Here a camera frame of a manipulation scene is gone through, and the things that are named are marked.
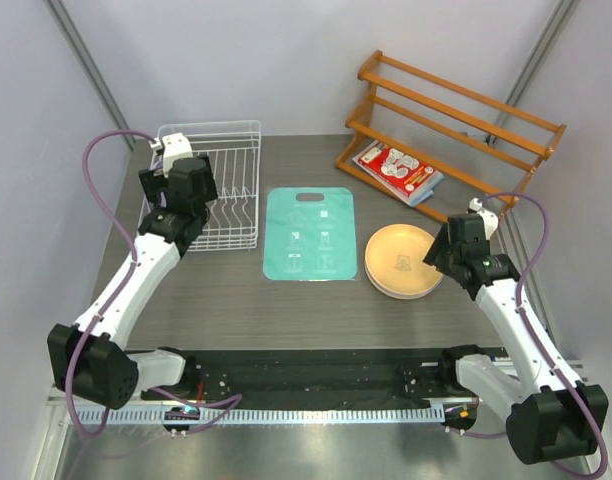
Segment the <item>yellow plate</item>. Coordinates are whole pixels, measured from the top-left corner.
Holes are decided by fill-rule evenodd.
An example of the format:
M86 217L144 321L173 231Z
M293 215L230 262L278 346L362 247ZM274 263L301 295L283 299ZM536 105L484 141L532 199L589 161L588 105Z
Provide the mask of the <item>yellow plate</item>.
M375 280L373 277L368 277L369 281L371 282L371 284L382 294L394 298L394 299L398 299L398 300L415 300L415 299L419 299L422 298L428 294L430 294L431 292L433 292L436 288L436 286L433 286L432 288L422 291L421 293L401 293L401 292L396 292L392 289L388 289L386 287L384 287L383 285L381 285L377 280Z

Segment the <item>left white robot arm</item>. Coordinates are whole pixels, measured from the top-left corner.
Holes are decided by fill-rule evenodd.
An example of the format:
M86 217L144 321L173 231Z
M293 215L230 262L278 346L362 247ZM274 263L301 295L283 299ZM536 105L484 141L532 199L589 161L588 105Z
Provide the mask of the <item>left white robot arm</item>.
M156 288L208 221L208 205L218 197L210 160L196 154L175 161L167 174L143 170L139 177L155 204L131 252L93 304L72 325L54 326L47 339L56 387L113 410L153 387L186 399L199 385L179 350L129 354L125 348Z

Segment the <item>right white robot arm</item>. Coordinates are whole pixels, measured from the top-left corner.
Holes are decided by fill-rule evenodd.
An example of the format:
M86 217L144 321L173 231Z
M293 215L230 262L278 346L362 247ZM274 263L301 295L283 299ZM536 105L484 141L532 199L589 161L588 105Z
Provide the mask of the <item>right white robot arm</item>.
M442 225L424 261L454 279L495 327L516 375L510 377L475 345L448 349L437 371L443 391L466 389L504 422L517 458L536 464L599 453L608 398L587 385L562 358L505 254L490 249L490 212L453 215Z

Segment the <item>orange plate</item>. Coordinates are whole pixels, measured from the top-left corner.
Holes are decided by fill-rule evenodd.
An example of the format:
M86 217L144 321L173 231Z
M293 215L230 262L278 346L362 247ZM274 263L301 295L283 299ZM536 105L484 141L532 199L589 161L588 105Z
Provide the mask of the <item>orange plate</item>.
M423 262L433 240L430 233L412 225L392 224L379 229L365 248L367 276L401 293L421 293L437 287L443 275Z

